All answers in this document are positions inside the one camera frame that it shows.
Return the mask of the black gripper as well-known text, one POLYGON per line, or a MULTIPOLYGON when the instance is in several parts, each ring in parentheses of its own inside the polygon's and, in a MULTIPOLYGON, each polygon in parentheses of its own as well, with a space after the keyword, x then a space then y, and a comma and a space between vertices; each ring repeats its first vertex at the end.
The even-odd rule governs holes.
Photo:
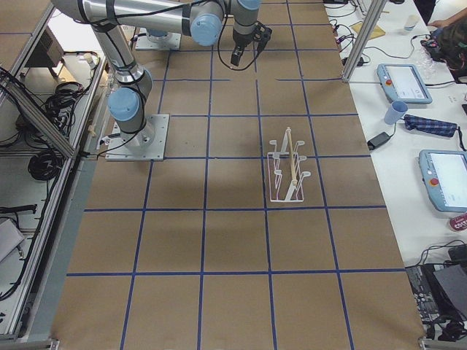
POLYGON ((235 48, 231 53, 231 65, 239 66, 245 48, 253 41, 254 34, 241 34, 238 31, 233 31, 233 40, 235 48))

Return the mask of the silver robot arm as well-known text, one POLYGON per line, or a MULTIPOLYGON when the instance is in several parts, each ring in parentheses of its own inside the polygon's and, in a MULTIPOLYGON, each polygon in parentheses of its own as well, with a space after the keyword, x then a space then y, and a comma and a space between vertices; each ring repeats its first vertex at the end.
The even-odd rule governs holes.
POLYGON ((139 29, 152 43, 187 36, 211 47, 220 41, 223 26, 233 18, 234 49, 231 66, 239 66, 246 47, 256 42, 261 52, 271 29, 259 19, 260 1, 54 1, 56 9, 72 20, 89 25, 113 69, 117 90, 108 98, 108 109, 120 129, 122 143, 141 149, 155 138, 145 113, 153 87, 151 70, 167 52, 135 52, 123 26, 139 29))

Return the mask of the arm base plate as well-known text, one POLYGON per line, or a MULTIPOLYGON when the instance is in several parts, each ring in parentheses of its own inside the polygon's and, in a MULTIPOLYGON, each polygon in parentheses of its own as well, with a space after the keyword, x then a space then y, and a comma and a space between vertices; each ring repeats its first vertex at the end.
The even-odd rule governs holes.
POLYGON ((165 36, 152 36, 146 31, 141 31, 136 38, 136 50, 170 51, 180 49, 181 35, 167 33, 165 36))
POLYGON ((146 126, 131 141, 132 135, 123 135, 110 139, 110 151, 105 153, 109 161, 162 161, 165 153, 166 137, 169 129, 168 114, 146 116, 146 126))

